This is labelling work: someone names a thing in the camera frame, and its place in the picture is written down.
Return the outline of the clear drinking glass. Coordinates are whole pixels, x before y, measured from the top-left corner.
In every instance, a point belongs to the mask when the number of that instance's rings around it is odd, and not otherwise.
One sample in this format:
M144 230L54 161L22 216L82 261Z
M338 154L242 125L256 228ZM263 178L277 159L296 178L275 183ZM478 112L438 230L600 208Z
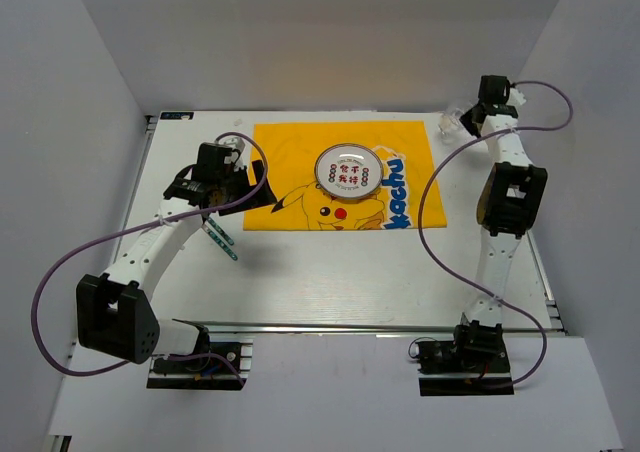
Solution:
M468 136L462 116L472 107L472 103L466 100L452 101L442 112L439 122L439 138L444 144L451 144L465 139Z

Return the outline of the white plate with red characters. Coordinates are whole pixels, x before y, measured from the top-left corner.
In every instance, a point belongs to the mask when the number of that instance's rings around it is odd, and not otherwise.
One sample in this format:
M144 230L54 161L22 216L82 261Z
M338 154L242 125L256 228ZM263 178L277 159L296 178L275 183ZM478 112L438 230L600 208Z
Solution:
M343 143L320 154L314 176L320 188L335 198L355 201L374 194L380 187L384 168L369 148Z

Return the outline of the yellow printed cloth napkin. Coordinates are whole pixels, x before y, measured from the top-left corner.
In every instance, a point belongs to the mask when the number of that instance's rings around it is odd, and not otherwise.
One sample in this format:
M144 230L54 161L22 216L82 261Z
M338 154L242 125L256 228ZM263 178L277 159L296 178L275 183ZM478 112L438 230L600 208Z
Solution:
M354 231L444 227L446 215L435 167L421 121L365 121L257 124L260 145L252 159L265 156L277 202L246 213L251 231ZM378 188L356 201L322 190L315 177L317 159L329 148L356 144L381 161Z

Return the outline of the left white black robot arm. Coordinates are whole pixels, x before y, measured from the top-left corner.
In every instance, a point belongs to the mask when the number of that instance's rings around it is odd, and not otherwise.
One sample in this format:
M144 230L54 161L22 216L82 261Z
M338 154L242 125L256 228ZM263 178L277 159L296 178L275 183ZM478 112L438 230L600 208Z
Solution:
M100 276L85 275L76 287L80 344L128 362L177 356L199 371L211 359L204 329L156 317L151 300L161 277L211 214L228 215L276 203L264 157L244 166L250 138L228 132L203 143L195 164L178 172L165 189L156 215L133 245Z

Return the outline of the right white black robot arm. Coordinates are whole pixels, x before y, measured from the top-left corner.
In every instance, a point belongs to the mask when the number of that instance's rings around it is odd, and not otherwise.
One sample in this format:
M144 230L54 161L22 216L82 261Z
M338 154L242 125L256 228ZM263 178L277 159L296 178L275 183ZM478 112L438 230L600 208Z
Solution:
M526 154L519 135L517 107L522 94L505 76L481 77L478 102L460 117L464 128L484 138L493 165L476 208L481 249L474 282L489 290L463 312L451 346L453 362L472 371L504 353L503 303L513 256L531 229L548 174Z

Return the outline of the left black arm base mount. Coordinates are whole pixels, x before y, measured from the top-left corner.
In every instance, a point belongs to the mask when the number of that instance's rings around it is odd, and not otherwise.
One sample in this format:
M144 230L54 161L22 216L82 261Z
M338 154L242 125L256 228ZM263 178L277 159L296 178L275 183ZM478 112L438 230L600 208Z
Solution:
M247 381L253 355L253 339L237 334L212 335L199 349L208 353L204 358L173 361L165 358L151 362L146 387L156 390L241 391L244 385L226 362L229 362L242 381Z

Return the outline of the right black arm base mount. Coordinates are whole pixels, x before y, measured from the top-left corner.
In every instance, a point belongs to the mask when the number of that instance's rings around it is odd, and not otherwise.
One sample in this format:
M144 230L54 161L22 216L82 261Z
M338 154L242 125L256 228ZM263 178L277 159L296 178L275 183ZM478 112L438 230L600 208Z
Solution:
M507 396L514 394L510 363L503 349L498 354L462 351L454 341L419 337L408 347L418 366L423 397Z

